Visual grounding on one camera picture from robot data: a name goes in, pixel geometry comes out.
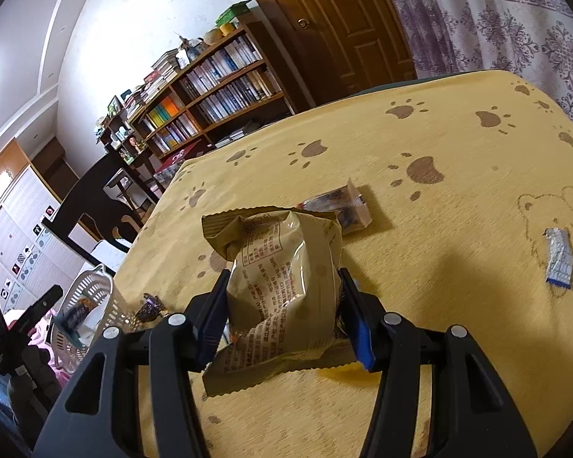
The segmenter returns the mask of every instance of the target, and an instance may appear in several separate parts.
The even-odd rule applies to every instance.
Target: white candy wrapper
[[[543,233],[549,244],[545,282],[571,289],[573,274],[573,252],[569,244],[569,233],[558,227],[545,229]]]

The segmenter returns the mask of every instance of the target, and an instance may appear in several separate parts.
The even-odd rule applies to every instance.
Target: candy wrapper
[[[215,251],[233,262],[232,341],[203,375],[209,396],[279,373],[354,361],[335,326],[342,234],[334,214],[242,209],[203,217],[202,228]]]
[[[309,198],[297,208],[313,212],[335,212],[342,226],[342,234],[365,229],[371,214],[361,193],[349,179],[346,186]]]
[[[545,282],[571,289],[573,273],[573,252],[569,245],[569,234],[564,229],[551,227],[543,233],[549,244]]]

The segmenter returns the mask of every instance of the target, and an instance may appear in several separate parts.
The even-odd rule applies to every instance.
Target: bookshelf
[[[307,108],[284,58],[261,22],[215,43],[167,82],[127,123],[160,160],[245,125],[265,125]]]

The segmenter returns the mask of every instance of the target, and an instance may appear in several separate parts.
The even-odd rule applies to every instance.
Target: table
[[[173,309],[208,291],[224,261],[202,215],[292,206],[352,178],[373,223],[345,237],[361,289],[420,327],[463,324],[495,365],[542,456],[573,419],[573,289],[544,281],[547,227],[573,248],[573,123],[511,73],[484,71],[315,108],[187,161],[115,282]],[[416,456],[428,433],[423,371]],[[213,457],[358,456],[378,376],[357,366],[281,374],[193,394]],[[153,455],[144,383],[141,412]]]

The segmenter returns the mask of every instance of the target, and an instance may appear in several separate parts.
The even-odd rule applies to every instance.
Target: chair
[[[77,181],[56,211],[53,220],[43,218],[43,225],[53,235],[94,266],[98,266],[100,262],[69,237],[83,215],[88,215],[100,235],[124,253],[127,253],[129,248],[116,240],[113,231],[117,229],[122,238],[132,243],[138,235],[138,229],[133,224],[142,226],[142,220],[135,210],[123,202],[113,200],[104,192],[105,186],[120,170],[147,194],[149,200],[153,203],[159,202],[159,198],[120,157],[107,153]]]

